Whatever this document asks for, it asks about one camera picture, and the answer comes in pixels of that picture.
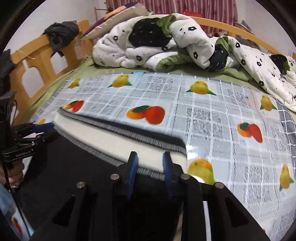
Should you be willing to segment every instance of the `wooden bed frame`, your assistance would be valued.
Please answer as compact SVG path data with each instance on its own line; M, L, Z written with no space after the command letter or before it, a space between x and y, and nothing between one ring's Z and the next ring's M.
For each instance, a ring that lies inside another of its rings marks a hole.
M210 26L213 28L219 28L225 31L228 31L228 35L235 37L236 35L240 35L245 37L263 48L269 50L273 54L280 54L275 48L259 39L255 35L246 32L237 27L231 26L226 23L221 23L215 20L206 19L206 18L197 18L192 17L198 24L204 26ZM10 84L11 90L17 91L15 99L17 100L17 109L18 115L14 120L14 124L21 124L27 122L28 120L24 120L23 116L26 110L29 109L30 105L48 88L48 86L55 81L58 77L63 74L75 69L81 62L81 59L77 59L74 45L78 41L81 53L83 56L91 55L93 48L92 40L80 40L81 36L90 28L88 20L83 20L78 24L79 34L78 36L65 48L61 49L66 60L67 60L67 68L63 69L60 73L55 74L54 69L52 67L50 58L53 54L52 48L49 45L49 40L47 35L42 35L28 44L21 47L19 50L15 51L11 55L11 60L17 65L17 67L10 74ZM25 73L25 68L23 65L23 60L27 61L28 67L36 67L41 75L44 85L32 96L29 97L27 92L25 91L22 84L22 75Z

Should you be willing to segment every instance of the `human hand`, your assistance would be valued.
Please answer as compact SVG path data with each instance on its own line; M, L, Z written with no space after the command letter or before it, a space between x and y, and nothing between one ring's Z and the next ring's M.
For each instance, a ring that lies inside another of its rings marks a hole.
M9 183L13 186L19 186L20 183L23 180L23 174L22 171L25 168L22 160L18 160L13 162L13 168L8 169L8 180ZM0 183L4 185L6 183L5 176L4 176L4 171L2 167L0 167Z

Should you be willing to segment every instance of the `pillow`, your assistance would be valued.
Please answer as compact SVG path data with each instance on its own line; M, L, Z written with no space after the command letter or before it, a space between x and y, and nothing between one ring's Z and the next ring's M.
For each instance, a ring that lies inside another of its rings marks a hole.
M98 20L85 32L81 39L102 38L115 25L138 16L148 16L148 11L141 3L132 2L123 5Z

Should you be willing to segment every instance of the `screw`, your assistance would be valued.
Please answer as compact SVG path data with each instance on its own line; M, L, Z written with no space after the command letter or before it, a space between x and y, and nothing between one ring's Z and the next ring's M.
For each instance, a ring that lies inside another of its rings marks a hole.
M83 188L85 186L85 182L78 182L76 183L76 187Z
M188 174L186 174L186 173L183 173L183 174L181 174L181 178L183 180L188 180L190 178L190 176Z
M118 175L117 173L115 173L115 174L112 174L112 175L110 176L110 178L111 178L112 180L117 180L117 179L119 178L119 175Z
M221 182L216 182L216 183L215 183L215 187L216 187L216 188L219 188L219 189L222 189L222 188L224 188L225 186L224 186L224 184L221 183Z

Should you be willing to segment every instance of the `striped curtain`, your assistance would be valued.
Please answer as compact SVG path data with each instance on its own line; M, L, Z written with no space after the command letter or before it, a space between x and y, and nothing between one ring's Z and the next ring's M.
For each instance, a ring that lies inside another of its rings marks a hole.
M109 0L116 9L133 0ZM235 0L138 0L154 14L182 13L183 10L202 13L205 18L234 25L237 21ZM206 33L219 32L216 28L206 27Z

